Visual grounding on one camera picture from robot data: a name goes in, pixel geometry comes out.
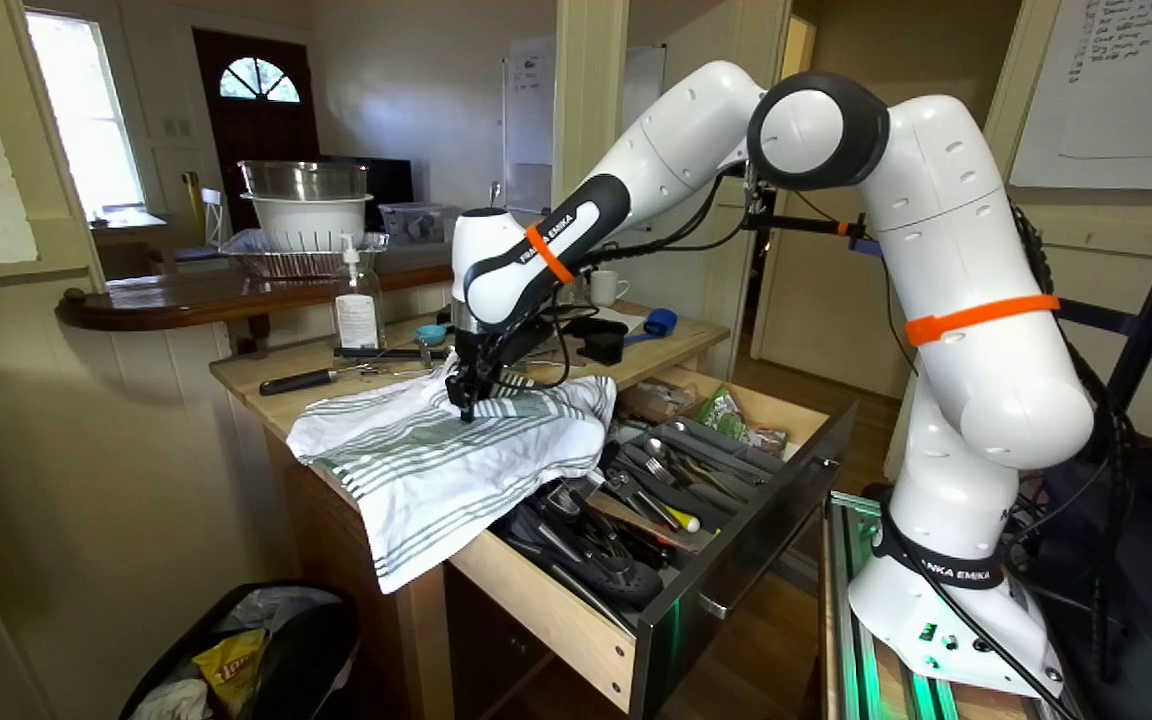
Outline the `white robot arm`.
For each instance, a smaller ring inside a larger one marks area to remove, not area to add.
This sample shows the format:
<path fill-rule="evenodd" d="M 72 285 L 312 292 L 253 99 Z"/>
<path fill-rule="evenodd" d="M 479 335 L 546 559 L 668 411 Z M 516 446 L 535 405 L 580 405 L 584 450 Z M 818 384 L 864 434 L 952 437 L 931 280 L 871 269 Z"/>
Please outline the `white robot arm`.
<path fill-rule="evenodd" d="M 534 350 L 535 308 L 601 242 L 732 168 L 783 194 L 858 194 L 918 354 L 903 464 L 850 610 L 911 673 L 1055 700 L 1059 658 L 1000 536 L 1022 481 L 1088 446 L 1094 401 L 992 147 L 952 98 L 885 105 L 823 73 L 764 89 L 732 59 L 699 63 L 546 221 L 456 221 L 447 401 L 497 391 Z"/>

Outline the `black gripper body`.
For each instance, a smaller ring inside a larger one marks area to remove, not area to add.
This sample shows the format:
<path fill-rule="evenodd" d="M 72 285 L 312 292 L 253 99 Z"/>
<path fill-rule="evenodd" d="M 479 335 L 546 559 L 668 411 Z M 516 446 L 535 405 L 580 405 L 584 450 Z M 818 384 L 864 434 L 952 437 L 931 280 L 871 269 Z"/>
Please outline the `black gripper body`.
<path fill-rule="evenodd" d="M 456 359 L 447 371 L 447 384 L 459 387 L 459 401 L 476 391 L 476 401 L 489 401 L 499 384 L 505 364 L 516 357 L 514 334 L 489 334 L 489 330 L 456 330 L 452 334 Z"/>

